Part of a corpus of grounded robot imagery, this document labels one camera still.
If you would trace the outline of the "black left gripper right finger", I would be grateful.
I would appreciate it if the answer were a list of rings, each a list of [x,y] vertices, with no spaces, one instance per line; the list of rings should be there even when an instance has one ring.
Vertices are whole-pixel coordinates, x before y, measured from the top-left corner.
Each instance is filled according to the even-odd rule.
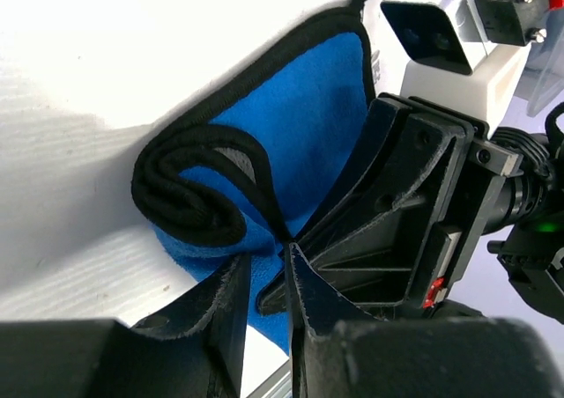
[[[551,352],[514,320],[381,321],[285,246],[294,397],[561,397]]]

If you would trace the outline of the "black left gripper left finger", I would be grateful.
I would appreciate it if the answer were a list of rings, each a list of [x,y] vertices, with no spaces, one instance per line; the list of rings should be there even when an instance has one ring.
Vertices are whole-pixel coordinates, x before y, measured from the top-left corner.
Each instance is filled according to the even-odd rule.
[[[128,328],[111,319],[1,325],[3,397],[238,397],[250,258]]]

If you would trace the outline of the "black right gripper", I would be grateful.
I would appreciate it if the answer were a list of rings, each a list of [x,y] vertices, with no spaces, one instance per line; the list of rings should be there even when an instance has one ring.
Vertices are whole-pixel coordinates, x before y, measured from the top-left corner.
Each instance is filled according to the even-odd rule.
[[[523,153],[488,140],[485,122],[410,103],[426,111],[386,94],[371,103],[341,174],[293,242],[316,274],[371,314],[474,315],[447,296],[480,236],[521,215]]]

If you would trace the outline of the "blue microfiber towel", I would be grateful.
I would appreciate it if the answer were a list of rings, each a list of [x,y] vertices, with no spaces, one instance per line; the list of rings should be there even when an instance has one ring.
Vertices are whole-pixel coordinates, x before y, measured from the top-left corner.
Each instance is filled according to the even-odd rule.
[[[133,168],[134,204],[197,281],[250,256],[248,323],[282,351],[287,316],[261,315],[258,296],[352,154],[375,97],[370,52],[356,10],[321,11],[169,123]]]

